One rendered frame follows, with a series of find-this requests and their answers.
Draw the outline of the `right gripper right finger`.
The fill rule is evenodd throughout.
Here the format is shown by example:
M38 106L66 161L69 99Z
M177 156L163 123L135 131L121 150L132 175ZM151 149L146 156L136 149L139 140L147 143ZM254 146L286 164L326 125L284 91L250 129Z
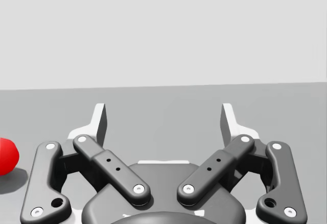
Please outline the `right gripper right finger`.
M290 146L280 141L264 144L254 129L237 122L230 103L222 104L220 129L224 148L214 152L179 184L179 203L194 206L218 184L231 191L252 172L260 175L266 189L255 208L259 221L307 224L305 201Z

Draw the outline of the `red ball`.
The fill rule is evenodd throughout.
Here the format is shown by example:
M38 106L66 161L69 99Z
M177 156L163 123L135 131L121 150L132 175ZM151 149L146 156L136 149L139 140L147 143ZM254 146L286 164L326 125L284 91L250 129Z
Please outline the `red ball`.
M19 161L19 152L15 143L0 138L0 176L10 173Z

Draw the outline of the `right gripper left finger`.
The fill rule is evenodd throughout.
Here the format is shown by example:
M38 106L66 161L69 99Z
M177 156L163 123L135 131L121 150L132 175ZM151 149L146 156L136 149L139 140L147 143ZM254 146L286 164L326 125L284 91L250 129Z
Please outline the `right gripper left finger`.
M151 200L150 186L112 151L103 148L107 129L104 103L95 105L89 124L72 130L66 142L41 143L34 161L20 213L21 224L60 224L72 214L62 187L80 171L97 191L107 184L132 206Z

